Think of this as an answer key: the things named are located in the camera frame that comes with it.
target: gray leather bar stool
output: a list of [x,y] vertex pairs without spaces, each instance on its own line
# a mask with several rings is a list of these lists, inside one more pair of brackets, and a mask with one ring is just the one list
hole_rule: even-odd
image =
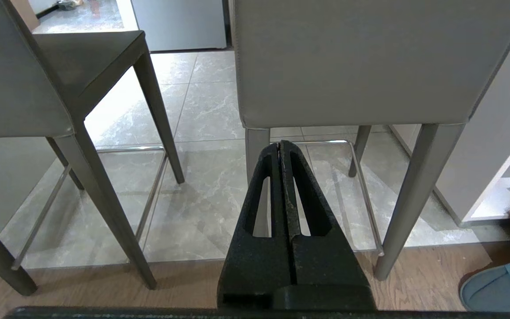
[[[510,49],[510,1],[238,0],[232,8],[248,179],[271,128],[360,125],[359,161],[371,125],[422,123],[377,260],[376,277],[386,279]],[[255,231],[265,236],[261,201]]]
[[[85,129],[84,119],[134,67],[178,183],[184,174],[144,32],[31,35],[0,0],[0,137],[46,137],[85,189],[147,287],[156,281]],[[0,276],[22,295],[36,285],[0,242]]]

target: stool backrest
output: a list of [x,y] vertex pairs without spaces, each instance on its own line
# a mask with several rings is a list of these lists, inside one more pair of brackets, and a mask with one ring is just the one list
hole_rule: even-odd
[[14,6],[0,0],[0,137],[69,133],[59,80],[47,66]]
[[510,1],[234,2],[245,127],[465,123],[510,49]]

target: metal footrest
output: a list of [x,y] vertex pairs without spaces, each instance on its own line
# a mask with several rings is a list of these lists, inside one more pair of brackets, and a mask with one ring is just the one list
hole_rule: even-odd
[[367,210],[367,217],[369,217],[369,223],[371,225],[371,230],[373,232],[373,239],[375,241],[375,246],[377,250],[377,254],[379,256],[384,256],[383,252],[383,241],[381,240],[381,235],[379,234],[379,228],[377,228],[377,222],[375,220],[375,214],[373,212],[373,205],[371,204],[371,198],[369,196],[369,192],[367,191],[367,185],[365,182],[365,176],[363,175],[363,170],[361,167],[361,163],[357,160],[355,155],[354,144],[348,140],[331,140],[331,141],[304,141],[304,142],[295,142],[296,145],[316,145],[316,144],[348,144],[350,147],[350,152],[352,153],[352,161],[355,164],[357,177],[359,180],[359,185],[362,189],[363,200],[365,201],[365,207]]
[[[97,153],[103,154],[103,153],[132,153],[132,152],[147,152],[147,151],[164,151],[164,147],[161,145],[155,145],[155,146],[143,146],[143,147],[121,147],[121,148],[103,148],[103,149],[97,149]],[[155,179],[153,180],[151,191],[149,192],[147,202],[145,203],[145,207],[143,209],[143,214],[141,216],[141,220],[139,221],[139,226],[137,226],[137,230],[135,232],[135,237],[137,241],[140,240],[144,226],[147,222],[148,215],[151,210],[152,201],[155,197],[155,193],[158,188],[158,183],[160,182],[160,178],[162,177],[162,172],[164,172],[164,167],[166,166],[166,160],[167,160],[166,154],[162,157],[162,162],[158,166],[158,171],[156,173]],[[45,203],[45,206],[42,208],[35,224],[33,225],[33,228],[31,229],[31,232],[29,233],[29,236],[27,237],[27,240],[23,244],[23,248],[21,249],[20,253],[15,258],[15,261],[12,264],[12,270],[18,270],[21,267],[21,263],[23,262],[29,248],[31,247],[33,240],[35,239],[35,236],[40,230],[40,227],[42,226],[44,219],[46,218],[52,204],[54,203],[54,200],[56,199],[56,196],[58,195],[58,192],[60,191],[60,188],[64,184],[64,180],[67,178],[68,174],[70,173],[71,167],[67,166],[63,170],[62,174],[58,178],[48,200]]]

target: tile grout line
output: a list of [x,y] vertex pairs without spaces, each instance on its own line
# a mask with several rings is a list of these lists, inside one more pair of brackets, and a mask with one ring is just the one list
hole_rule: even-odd
[[184,100],[182,100],[182,107],[180,108],[180,114],[178,115],[178,121],[176,122],[176,128],[174,129],[174,136],[176,137],[176,133],[178,133],[178,125],[180,124],[180,118],[182,117],[182,111],[184,111],[184,105],[186,104],[186,98],[188,97],[188,90],[190,89],[190,80],[192,79],[192,75],[194,74],[194,68],[196,67],[196,61],[198,61],[198,55],[196,54],[196,58],[194,58],[194,64],[192,65],[192,72],[190,73],[190,77],[188,78],[188,86],[186,87],[186,93],[184,93]]
[[[194,57],[194,63],[192,65],[192,72],[190,72],[190,77],[188,78],[188,83],[186,83],[188,85],[186,86],[186,93],[184,93],[184,99],[182,100],[182,107],[180,108],[180,113],[178,115],[178,121],[176,121],[176,127],[174,128],[174,134],[172,136],[173,140],[174,140],[174,137],[176,136],[176,133],[178,132],[178,125],[180,124],[180,117],[182,117],[182,111],[184,111],[184,104],[186,103],[186,98],[188,97],[188,89],[190,89],[190,80],[192,79],[192,75],[194,74],[194,68],[196,67],[196,61],[198,61],[198,54],[196,54],[196,57]],[[163,152],[162,156],[163,157],[166,156],[166,151]],[[170,164],[164,166],[164,170],[162,172],[160,182],[158,183],[158,190],[155,194],[156,201],[155,201],[154,206],[152,207],[150,222],[149,222],[149,225],[147,228],[147,234],[145,235],[145,240],[143,241],[143,248],[142,248],[143,254],[144,254],[145,248],[147,247],[147,241],[148,241],[149,233],[150,233],[151,226],[152,226],[152,220],[155,216],[156,206],[158,205],[158,199],[160,198],[160,191],[162,189],[162,183],[164,182],[164,177],[166,175],[166,170],[168,169],[168,166],[170,166]]]
[[161,83],[159,82],[158,83],[158,86],[163,86],[163,85],[184,85],[184,84],[188,84],[188,82],[176,82],[176,83]]
[[[218,141],[239,141],[244,140],[244,137],[241,137],[240,139],[221,139],[221,140],[198,140],[198,141],[174,141],[175,144],[178,143],[196,143],[196,142],[218,142]],[[143,143],[143,144],[117,144],[117,145],[100,145],[100,147],[148,147],[148,146],[156,146],[158,143]]]

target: cabinet door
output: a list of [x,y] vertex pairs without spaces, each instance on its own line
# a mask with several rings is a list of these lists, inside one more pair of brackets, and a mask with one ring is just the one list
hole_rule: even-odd
[[222,0],[132,0],[151,51],[225,48]]
[[393,133],[399,139],[399,142],[403,145],[405,150],[409,153],[413,153],[414,144],[417,143],[418,133],[421,131],[420,124],[400,124],[391,125]]

